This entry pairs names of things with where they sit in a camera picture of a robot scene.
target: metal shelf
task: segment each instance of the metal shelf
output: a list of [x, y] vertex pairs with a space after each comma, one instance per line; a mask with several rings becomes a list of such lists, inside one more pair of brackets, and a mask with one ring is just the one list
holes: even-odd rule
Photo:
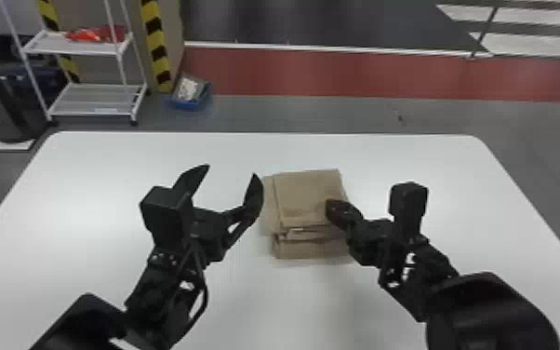
[[22, 51], [26, 54], [65, 54], [83, 56], [121, 56], [132, 41], [132, 34], [126, 34], [121, 43], [90, 43], [73, 41], [62, 32], [42, 30], [29, 41]]
[[52, 115], [135, 115], [147, 85], [70, 83], [48, 109]]
[[[19, 48], [21, 60], [34, 93], [39, 100], [39, 104], [49, 122], [56, 123], [54, 115], [125, 115], [130, 117], [130, 124], [136, 126], [137, 112], [148, 90], [148, 80], [145, 76], [145, 69], [141, 62], [141, 55], [132, 33], [132, 24], [128, 15], [126, 0], [119, 0], [119, 5], [126, 22], [127, 34], [121, 43], [90, 43], [73, 41], [65, 37], [63, 32], [57, 32], [54, 27], [42, 21], [42, 31], [31, 39], [26, 45], [22, 45], [20, 36], [15, 29], [13, 19], [8, 13], [6, 1], [0, 0], [0, 8], [16, 47]], [[116, 37], [115, 23], [111, 11], [111, 1], [102, 0], [106, 12], [106, 20], [111, 31], [111, 37]], [[133, 47], [141, 78], [142, 85], [130, 85], [124, 70], [124, 53], [128, 47]], [[74, 83], [70, 73], [63, 69], [68, 85], [59, 94], [57, 99], [48, 107], [44, 95], [39, 88], [37, 79], [34, 76], [33, 67], [29, 63], [29, 54], [54, 54], [60, 55], [82, 55], [82, 56], [109, 56], [116, 58], [117, 68], [122, 81], [121, 85], [111, 84], [78, 84]]]

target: red object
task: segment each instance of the red object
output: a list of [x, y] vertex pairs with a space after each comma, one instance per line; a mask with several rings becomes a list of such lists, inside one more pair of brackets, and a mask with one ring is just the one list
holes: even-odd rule
[[183, 72], [228, 95], [560, 102], [560, 60], [187, 47]]
[[65, 37], [73, 41], [100, 42], [100, 36], [90, 29], [78, 29], [65, 34]]
[[[113, 36], [111, 35], [111, 26], [104, 25], [97, 29], [96, 31], [103, 42], [112, 43]], [[117, 42], [121, 43], [126, 38], [126, 27], [123, 25], [115, 26], [115, 36], [117, 37]]]
[[[118, 43], [126, 38], [126, 27], [116, 25], [115, 36]], [[112, 43], [111, 26], [104, 25], [99, 28], [83, 28], [65, 34], [65, 37], [73, 41], [89, 41], [94, 43]]]

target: white table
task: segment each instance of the white table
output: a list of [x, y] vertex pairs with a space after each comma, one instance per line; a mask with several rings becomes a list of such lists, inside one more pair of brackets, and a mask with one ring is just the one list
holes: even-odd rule
[[[0, 206], [0, 349], [27, 349], [83, 292], [122, 307], [153, 245], [138, 203], [187, 168], [194, 198], [238, 205], [250, 173], [339, 168], [366, 216], [396, 182], [430, 188], [423, 233], [462, 273], [491, 270], [560, 334], [560, 241], [466, 136], [59, 133]], [[279, 262], [253, 226], [207, 269], [210, 306], [177, 349], [423, 349], [423, 326], [354, 262]]]

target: hazard tape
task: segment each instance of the hazard tape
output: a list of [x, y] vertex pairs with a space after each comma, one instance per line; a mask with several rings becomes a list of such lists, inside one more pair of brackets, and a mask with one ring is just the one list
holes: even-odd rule
[[[59, 18], [57, 17], [57, 12], [54, 10], [54, 6], [50, 0], [37, 0], [37, 7], [39, 8], [39, 13], [46, 24], [46, 28], [54, 32], [60, 31]], [[72, 56], [60, 55], [59, 66], [67, 72], [72, 82], [80, 83], [78, 67], [76, 67], [76, 63], [72, 60]]]
[[147, 43], [150, 57], [152, 58], [152, 71], [158, 90], [171, 91], [173, 82], [169, 72], [169, 58], [167, 57], [167, 44], [163, 33], [161, 11], [157, 0], [141, 0], [141, 19], [148, 34]]

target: beige towel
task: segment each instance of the beige towel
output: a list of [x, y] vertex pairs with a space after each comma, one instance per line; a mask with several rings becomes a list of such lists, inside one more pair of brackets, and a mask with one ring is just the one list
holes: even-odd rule
[[347, 253], [344, 233], [326, 218], [328, 199], [347, 200], [338, 170], [281, 173], [262, 179], [263, 233], [278, 259], [311, 259]]
[[273, 175], [278, 215], [284, 227], [329, 224], [326, 200], [344, 199], [338, 170], [286, 172]]
[[319, 259], [347, 254], [344, 239], [286, 241], [280, 235], [272, 237], [272, 253], [277, 259]]

